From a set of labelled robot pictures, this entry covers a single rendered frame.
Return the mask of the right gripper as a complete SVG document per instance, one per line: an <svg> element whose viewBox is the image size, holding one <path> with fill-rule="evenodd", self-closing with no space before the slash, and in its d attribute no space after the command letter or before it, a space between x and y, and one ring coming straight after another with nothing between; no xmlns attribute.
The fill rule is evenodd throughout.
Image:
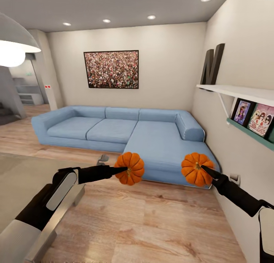
<svg viewBox="0 0 274 263"><path fill-rule="evenodd" d="M213 177L211 185L214 185L217 188L219 194L222 196L224 195L231 202L236 204L236 206L239 206L240 201L248 193L235 185L233 182L229 181L228 176L225 174L221 174L220 172L210 169L204 165L201 167Z"/></svg>

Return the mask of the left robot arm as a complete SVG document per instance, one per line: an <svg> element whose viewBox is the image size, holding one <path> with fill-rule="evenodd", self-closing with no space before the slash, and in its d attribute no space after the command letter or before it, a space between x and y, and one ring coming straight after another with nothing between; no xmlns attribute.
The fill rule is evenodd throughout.
<svg viewBox="0 0 274 263"><path fill-rule="evenodd" d="M0 263L22 263L38 239L46 224L77 181L74 169L78 170L78 184L109 179L112 175L127 170L127 167L105 165L107 155L99 155L92 167L62 168L53 176L32 201L18 214L0 234Z"/></svg>

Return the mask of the pumpkin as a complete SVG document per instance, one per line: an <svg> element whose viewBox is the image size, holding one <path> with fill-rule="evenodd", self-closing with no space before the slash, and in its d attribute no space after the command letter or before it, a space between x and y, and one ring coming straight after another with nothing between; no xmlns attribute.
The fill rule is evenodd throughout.
<svg viewBox="0 0 274 263"><path fill-rule="evenodd" d="M144 162L137 153L125 152L120 154L114 167L127 167L126 171L115 174L121 184L134 185L141 181L144 174Z"/></svg>
<svg viewBox="0 0 274 263"><path fill-rule="evenodd" d="M214 163L204 154L197 152L186 155L182 161L182 174L186 177L186 181L195 184L198 188L205 185L211 185L213 177L208 174L201 166L207 166L214 170Z"/></svg>

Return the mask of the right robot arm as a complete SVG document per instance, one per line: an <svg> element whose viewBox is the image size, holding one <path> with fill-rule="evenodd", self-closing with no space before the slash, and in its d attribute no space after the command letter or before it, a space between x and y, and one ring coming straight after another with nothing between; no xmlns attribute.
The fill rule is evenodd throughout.
<svg viewBox="0 0 274 263"><path fill-rule="evenodd" d="M224 195L231 202L240 207L253 217L259 211L258 221L260 223L260 263L274 263L274 206L265 200L257 200L241 186L241 176L231 173L230 178L207 166L201 166L213 179L219 194ZM264 206L260 210L260 208Z"/></svg>

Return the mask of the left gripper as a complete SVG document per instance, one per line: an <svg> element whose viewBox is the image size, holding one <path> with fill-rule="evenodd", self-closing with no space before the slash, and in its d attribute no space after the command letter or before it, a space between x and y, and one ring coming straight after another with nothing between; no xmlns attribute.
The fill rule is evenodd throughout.
<svg viewBox="0 0 274 263"><path fill-rule="evenodd" d="M89 167L89 182L109 179L112 175L126 171L127 167L110 167L109 165L95 165Z"/></svg>

